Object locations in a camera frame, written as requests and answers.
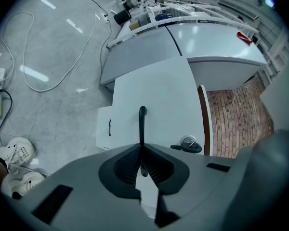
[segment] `white railing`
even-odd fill
[[[212,22],[226,23],[228,26],[234,26],[234,27],[239,28],[240,30],[242,30],[242,29],[247,30],[248,31],[247,36],[249,38],[251,38],[254,33],[258,33],[257,29],[249,26],[248,24],[244,23],[240,19],[236,18],[235,15],[233,15],[233,14],[231,14],[229,12],[225,12],[225,11],[221,10],[221,8],[219,8],[217,6],[211,6],[211,5],[206,5],[206,4],[190,4],[190,3],[177,1],[177,0],[169,0],[169,2],[179,2],[179,3],[182,3],[182,5],[160,3],[160,5],[162,7],[160,7],[160,8],[155,8],[155,7],[150,8],[150,9],[148,9],[147,12],[141,13],[141,14],[137,15],[136,17],[133,17],[132,19],[134,20],[134,19],[136,19],[136,18],[138,18],[140,16],[143,16],[143,15],[146,15],[146,14],[149,14],[150,18],[155,18],[154,13],[159,13],[160,11],[167,10],[167,9],[177,10],[177,11],[183,13],[183,14],[186,14],[186,16],[178,16],[178,17],[174,17],[174,18],[161,20],[161,21],[152,20],[151,23],[148,23],[148,24],[146,24],[144,26],[141,26],[141,27],[139,27],[137,29],[134,29],[133,31],[127,32],[124,35],[119,35],[114,41],[110,42],[107,45],[107,47],[109,47],[109,48],[113,47],[114,45],[120,43],[123,40],[129,39],[129,38],[132,38],[132,37],[136,37],[137,33],[141,32],[143,30],[154,28],[156,26],[163,25],[163,24],[166,24],[166,23],[179,22],[179,21],[193,21],[193,22],[197,23],[198,21],[201,21],[201,20],[204,20],[204,21],[208,21],[209,20],[209,21],[212,21]],[[205,11],[207,13],[213,14],[214,16],[210,16],[210,17],[207,17],[207,16],[195,16],[190,11],[188,11],[187,9],[183,9],[183,7],[186,7],[186,6],[194,7],[196,9],[198,9],[198,10],[202,10],[202,11]],[[228,19],[224,15],[222,15],[222,14],[220,14],[218,12],[215,12],[213,10],[217,10],[220,13],[224,13],[224,14],[228,15],[229,17],[232,18],[232,20]]]

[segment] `black slot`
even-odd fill
[[[184,162],[150,144],[144,144],[142,160],[160,194],[177,193],[189,177],[189,168]]]
[[[167,210],[163,196],[158,193],[158,207],[155,215],[155,223],[160,227],[165,227],[179,219],[179,216]]]
[[[140,145],[136,144],[101,165],[98,172],[100,181],[119,198],[140,200],[140,191],[135,189],[140,163]]]
[[[221,165],[221,164],[215,164],[215,163],[209,163],[207,167],[222,171],[222,172],[228,172],[230,169],[230,166]]]
[[[57,186],[32,214],[41,221],[49,224],[72,190],[73,188],[68,186]]]

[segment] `gray floor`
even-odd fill
[[[3,25],[9,16],[19,11],[34,14],[35,22],[28,37],[25,66],[44,76],[42,80],[38,76],[27,76],[29,84],[36,89],[53,86],[71,68],[90,35],[95,12],[102,11],[90,0],[47,1],[56,8],[52,9],[41,0],[18,0],[2,22]],[[109,13],[111,41],[118,35],[120,27],[109,11],[112,6],[120,11],[120,6],[116,0],[96,1]],[[83,32],[71,26],[67,19]],[[73,71],[54,90],[36,93],[26,86],[20,71],[30,23],[30,15],[17,15],[11,19],[4,34],[15,57],[14,76],[6,82],[14,105],[0,137],[3,145],[13,137],[28,138],[37,151],[29,167],[53,173],[70,161],[103,151],[95,147],[97,112],[98,108],[111,105],[112,95],[99,86],[99,54],[110,29],[102,20],[96,19],[92,38]],[[12,61],[1,39],[0,53],[0,67],[9,69]],[[3,114],[7,113],[9,105],[10,101],[4,99]]]

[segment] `shoe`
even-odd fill
[[[11,188],[11,197],[13,199],[19,199],[19,196],[24,196],[30,189],[38,185],[44,180],[38,172],[26,173],[22,180],[12,180],[9,185]]]
[[[8,170],[10,164],[21,166],[31,161],[34,156],[33,145],[25,138],[14,138],[7,146],[0,147],[0,158],[5,161]]]

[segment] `red brick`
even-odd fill
[[[242,147],[253,146],[273,131],[259,95],[264,85],[258,77],[237,90],[207,93],[213,127],[213,155],[235,158]]]

